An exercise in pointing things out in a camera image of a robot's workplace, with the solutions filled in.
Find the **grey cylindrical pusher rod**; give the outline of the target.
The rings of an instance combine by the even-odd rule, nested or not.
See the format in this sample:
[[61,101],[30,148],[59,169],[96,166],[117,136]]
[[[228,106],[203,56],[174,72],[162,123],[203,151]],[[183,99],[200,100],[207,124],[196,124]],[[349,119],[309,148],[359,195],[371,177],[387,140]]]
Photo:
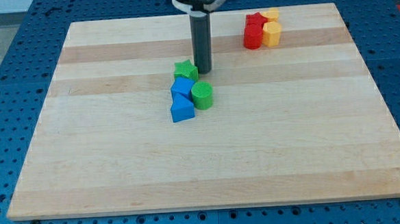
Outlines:
[[194,65],[200,74],[212,70],[210,15],[205,12],[190,14],[192,53]]

